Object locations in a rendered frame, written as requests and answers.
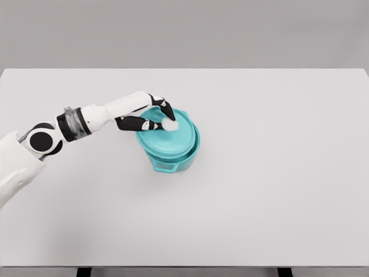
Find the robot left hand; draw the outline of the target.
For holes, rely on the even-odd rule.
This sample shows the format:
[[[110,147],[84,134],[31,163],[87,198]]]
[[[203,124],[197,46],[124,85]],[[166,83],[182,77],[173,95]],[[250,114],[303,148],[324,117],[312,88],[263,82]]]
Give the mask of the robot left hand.
[[[165,115],[161,122],[151,121],[133,113],[145,108],[158,107]],[[166,130],[173,132],[179,129],[171,105],[161,96],[146,92],[135,92],[106,105],[106,110],[113,117],[119,130],[143,132],[147,130]]]

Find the teal pot lid white knob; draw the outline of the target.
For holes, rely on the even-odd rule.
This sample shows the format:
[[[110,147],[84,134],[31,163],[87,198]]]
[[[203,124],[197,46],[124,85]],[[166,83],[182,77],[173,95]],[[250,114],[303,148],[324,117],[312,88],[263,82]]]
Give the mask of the teal pot lid white knob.
[[[136,133],[144,151],[162,159],[176,159],[189,153],[195,144],[195,129],[187,112],[173,109],[178,129],[146,130]]]

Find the teal pot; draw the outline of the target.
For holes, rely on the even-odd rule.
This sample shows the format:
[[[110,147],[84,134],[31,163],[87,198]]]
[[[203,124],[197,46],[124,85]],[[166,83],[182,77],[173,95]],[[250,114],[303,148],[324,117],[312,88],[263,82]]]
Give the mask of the teal pot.
[[[176,159],[162,159],[157,156],[152,156],[145,151],[151,164],[153,165],[154,170],[162,173],[176,173],[183,171],[191,166],[191,164],[196,158],[201,141],[199,131],[195,125],[194,129],[195,129],[195,144],[193,148],[190,150],[190,152],[185,154],[184,156],[181,156]]]

